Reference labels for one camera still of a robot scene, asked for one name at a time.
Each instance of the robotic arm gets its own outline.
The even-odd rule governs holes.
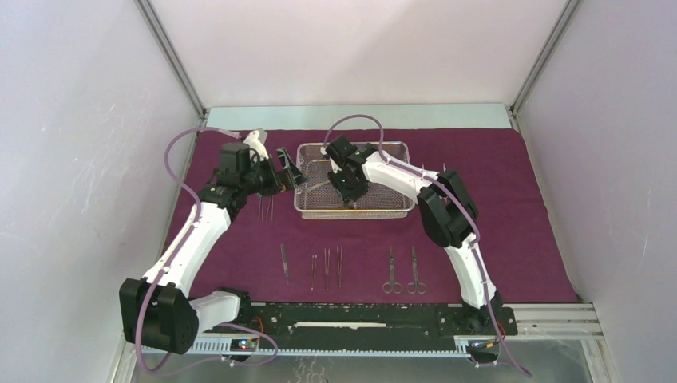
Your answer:
[[[220,164],[212,178],[198,193],[200,219],[194,222],[197,206],[179,235],[157,263],[141,280],[128,278],[120,288],[123,330],[127,342],[134,343],[136,331],[142,330],[143,345],[183,354],[197,334],[238,316],[240,296],[228,291],[189,301],[188,296],[197,271],[216,240],[230,227],[249,195],[276,195],[293,190],[305,181],[293,165],[285,148],[277,149],[283,169],[277,172],[266,151],[267,134],[263,130],[249,133],[243,142],[228,143],[221,148]],[[190,236],[184,239],[190,226]],[[180,246],[170,267],[168,257]],[[152,304],[145,313],[143,329],[137,329],[141,303],[161,269],[165,273],[152,294]]]
[[[366,194],[369,181],[386,185],[416,201],[421,210],[426,234],[445,249],[456,272],[461,284],[463,304],[468,312],[466,320],[472,327],[486,326],[490,320],[487,299],[492,308],[498,310],[503,304],[501,296],[489,279],[481,253],[477,249],[486,275],[484,282],[489,288],[489,296],[485,296],[480,265],[475,261],[471,249],[475,234],[470,224],[456,205],[448,201],[440,188],[426,180],[423,175],[445,185],[458,198],[470,217],[476,219],[477,207],[470,199],[461,177],[453,170],[438,173],[416,168],[387,154],[384,160],[375,146],[368,144],[364,149],[359,149],[344,136],[331,141],[324,150],[332,166],[332,172],[327,176],[344,203],[355,201]],[[413,169],[421,175],[415,176],[402,167]]]

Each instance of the mesh bottom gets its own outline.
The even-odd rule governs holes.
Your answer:
[[[365,142],[354,143],[363,148]],[[356,203],[343,204],[331,186],[327,173],[331,162],[322,158],[322,144],[302,144],[296,162],[308,181],[296,190],[294,207],[304,219],[392,219],[404,218],[414,208],[414,201],[381,184],[369,183],[369,191]],[[383,143],[383,150],[409,163],[409,151],[402,142]]]

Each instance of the light blue table edge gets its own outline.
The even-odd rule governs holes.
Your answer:
[[[489,104],[393,104],[244,106],[209,109],[207,126],[228,130],[322,130],[350,114],[368,114],[387,129],[511,128],[505,105]],[[366,119],[353,119],[340,130],[376,128]]]

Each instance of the surgical scissors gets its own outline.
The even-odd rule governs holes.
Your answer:
[[[416,264],[416,250],[411,247],[411,268],[414,270],[414,281],[406,284],[406,292],[409,294],[423,294],[428,290],[425,283],[418,281],[418,265]]]
[[[383,283],[383,292],[386,294],[402,292],[402,284],[395,282],[395,257],[393,254],[393,247],[390,247],[390,282]]]

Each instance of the forceps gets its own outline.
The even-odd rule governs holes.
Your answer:
[[[402,284],[395,282],[395,257],[393,255],[393,247],[390,247],[390,282],[383,283],[383,292],[386,294],[402,292]]]
[[[409,294],[423,294],[428,290],[425,283],[418,281],[418,265],[416,264],[416,250],[411,247],[411,268],[414,270],[414,281],[406,284],[406,292]]]

